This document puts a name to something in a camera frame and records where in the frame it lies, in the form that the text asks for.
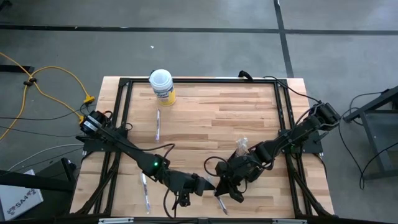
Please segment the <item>pen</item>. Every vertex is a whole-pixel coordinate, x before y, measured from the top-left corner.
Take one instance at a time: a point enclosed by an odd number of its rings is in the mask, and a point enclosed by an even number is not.
[[[211,182],[210,176],[207,177],[207,181],[208,181],[208,182]],[[220,198],[220,196],[216,196],[216,198],[217,198],[217,201],[218,201],[218,203],[219,203],[221,209],[223,210],[224,214],[225,214],[225,215],[228,215],[228,211],[227,211],[227,209],[226,209],[226,207],[225,207],[224,202],[223,202],[222,199]]]
[[[155,140],[159,141],[160,139],[160,110],[156,111],[156,137]]]
[[[147,179],[145,178],[145,174],[141,172],[141,181],[144,186],[144,196],[145,196],[145,204],[147,208],[147,214],[150,214],[150,204],[148,199],[148,188],[147,188]]]

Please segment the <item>cord connector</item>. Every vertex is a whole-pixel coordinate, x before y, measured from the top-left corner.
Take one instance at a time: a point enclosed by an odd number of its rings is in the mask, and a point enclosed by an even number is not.
[[[82,124],[84,119],[85,119],[85,117],[83,115],[79,115],[79,124]]]
[[[94,96],[89,96],[89,95],[87,95],[87,96],[86,96],[86,99],[84,100],[84,104],[92,103],[92,102],[94,102],[94,101],[95,101],[95,97],[94,97]]]

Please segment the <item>yellow extension cord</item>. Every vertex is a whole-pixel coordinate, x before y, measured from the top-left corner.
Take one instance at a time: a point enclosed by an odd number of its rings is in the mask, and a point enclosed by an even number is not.
[[[16,62],[15,60],[13,60],[12,58],[8,57],[7,55],[5,55],[5,54],[3,54],[3,53],[1,53],[1,52],[0,52],[0,55],[3,56],[3,57],[5,57],[5,58],[8,59],[8,60],[14,62],[14,64],[18,65],[18,67],[20,67],[20,68],[29,76],[28,81],[29,81],[31,78],[33,78],[35,74],[41,72],[42,70],[48,69],[48,68],[54,68],[54,69],[62,70],[62,71],[64,71],[64,72],[68,73],[69,75],[73,76],[73,77],[75,78],[75,80],[80,84],[80,86],[82,87],[82,89],[83,89],[83,91],[85,92],[85,95],[86,95],[86,99],[84,100],[84,103],[92,103],[92,102],[95,100],[94,96],[90,96],[90,95],[87,93],[86,88],[84,87],[84,85],[82,84],[82,82],[76,77],[76,75],[74,75],[72,72],[69,72],[68,70],[66,70],[66,69],[64,69],[64,68],[57,67],[57,66],[47,66],[47,67],[40,68],[40,69],[36,70],[35,72],[33,72],[32,74],[30,74],[27,70],[24,69],[24,67],[22,67],[19,63],[17,63],[17,62]],[[36,86],[37,90],[39,91],[39,93],[40,93],[41,95],[43,95],[43,96],[45,96],[45,97],[47,97],[47,98],[50,98],[51,100],[54,100],[54,101],[56,101],[56,102],[62,104],[63,106],[66,106],[68,109],[70,109],[71,111],[73,111],[73,112],[79,117],[79,123],[81,123],[81,122],[83,121],[83,119],[84,119],[83,115],[78,114],[73,108],[71,108],[71,107],[68,106],[66,103],[62,102],[61,100],[58,100],[58,99],[56,99],[56,98],[54,98],[54,97],[52,97],[52,96],[50,96],[50,95],[48,95],[48,94],[45,94],[45,93],[39,88],[39,86],[38,86],[38,84],[37,84],[36,82],[33,82],[33,84]],[[2,136],[0,137],[0,140],[2,140],[2,139],[7,135],[7,133],[8,133],[9,130],[10,130],[10,128],[12,128],[12,127],[15,125],[15,123],[16,123],[17,120],[18,120],[18,118],[21,116],[22,112],[24,111],[27,88],[28,88],[28,86],[25,86],[25,88],[24,88],[24,94],[23,94],[23,97],[22,97],[22,106],[21,106],[21,109],[19,110],[19,114],[17,115],[16,119],[11,123],[11,125],[8,127],[8,129],[2,134]]]

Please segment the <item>clear plastic bag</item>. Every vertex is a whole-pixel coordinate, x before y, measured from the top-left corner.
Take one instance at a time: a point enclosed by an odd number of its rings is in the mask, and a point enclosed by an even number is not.
[[[248,139],[246,137],[236,140],[235,157],[243,156],[248,153]]]

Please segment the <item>black floor stripe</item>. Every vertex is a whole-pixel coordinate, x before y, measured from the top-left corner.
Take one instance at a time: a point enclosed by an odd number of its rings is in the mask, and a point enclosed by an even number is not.
[[[294,78],[292,62],[290,61],[289,48],[287,46],[286,34],[285,34],[285,32],[283,32],[283,30],[285,30],[284,21],[282,18],[282,13],[280,11],[280,6],[279,6],[278,0],[274,0],[274,6],[275,6],[275,13],[276,13],[276,20],[278,23],[278,28],[279,28],[279,30],[282,31],[282,32],[279,32],[279,37],[280,37],[280,44],[282,45],[282,54],[284,56],[287,78]]]
[[[102,27],[63,25],[1,24],[3,30],[46,30],[85,32],[208,32],[243,34],[305,34],[305,35],[398,35],[398,30],[311,30],[311,29],[260,29],[260,28],[181,28],[181,27]]]
[[[305,30],[286,29],[286,34],[307,35],[398,35],[398,30]]]
[[[0,24],[7,30],[47,30],[47,31],[91,31],[91,32],[196,32],[196,33],[244,33],[278,34],[279,29],[241,28],[171,28],[171,27],[89,27],[89,26],[41,26]]]

